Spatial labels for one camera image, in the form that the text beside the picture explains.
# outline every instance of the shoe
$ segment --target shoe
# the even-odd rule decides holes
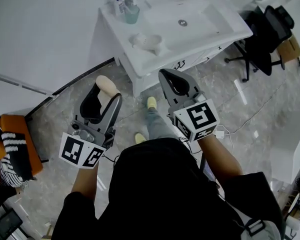
[[[136,144],[147,141],[146,138],[139,132],[134,135],[134,140]]]
[[[148,100],[147,100],[147,107],[148,109],[150,108],[155,108],[157,109],[157,101],[156,101],[156,98],[155,97],[149,97]]]

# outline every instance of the floor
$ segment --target floor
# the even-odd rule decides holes
[[[285,125],[287,112],[300,110],[300,77],[296,61],[286,63],[286,70],[275,66],[271,76],[262,72],[251,72],[250,81],[242,83],[245,65],[241,61],[224,62],[225,57],[239,56],[231,45],[211,61],[199,64],[185,72],[193,76],[207,98],[212,98],[217,108],[221,124],[236,134],[221,142],[237,158],[244,173],[264,172],[273,193],[281,207],[284,207],[289,187],[272,179],[270,148],[273,131]],[[158,111],[173,129],[166,117],[168,103],[159,85],[144,91],[140,97],[132,96],[132,84],[124,69],[110,64],[88,75],[67,88],[60,96],[33,114],[29,130],[41,159],[49,159],[44,170],[36,175],[24,193],[9,199],[9,204],[20,214],[24,226],[35,238],[47,231],[47,223],[55,223],[63,207],[64,198],[70,193],[77,171],[58,158],[62,133],[67,131],[73,119],[74,104],[85,88],[91,88],[96,76],[109,77],[121,91],[123,104],[115,124],[115,144],[106,155],[114,158],[122,150],[134,144],[134,133],[148,135],[145,121],[145,100],[148,96],[157,99]],[[200,153],[195,157],[200,162]],[[113,163],[105,158],[100,160],[98,190],[95,201],[95,214],[98,218],[108,204],[108,190],[113,172]],[[133,188],[127,182],[127,189]]]

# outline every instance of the wrist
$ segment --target wrist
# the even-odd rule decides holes
[[[216,136],[214,134],[210,134],[210,135],[208,135],[206,137],[203,137],[203,138],[199,139],[198,143],[200,144],[200,143],[210,142],[210,141],[212,141],[215,138],[216,138]]]

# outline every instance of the person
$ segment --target person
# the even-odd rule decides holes
[[[196,160],[147,100],[150,140],[135,135],[136,145],[125,149],[109,187],[109,204],[95,217],[98,164],[80,169],[65,198],[52,239],[102,237],[199,237],[241,239],[238,213],[275,223],[284,236],[281,210],[262,172],[243,175],[238,161],[213,135],[198,141],[207,163],[225,192],[199,170]]]

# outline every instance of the cup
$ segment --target cup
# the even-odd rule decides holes
[[[135,24],[139,17],[140,8],[136,5],[125,6],[124,7],[124,16],[125,22],[128,24]]]

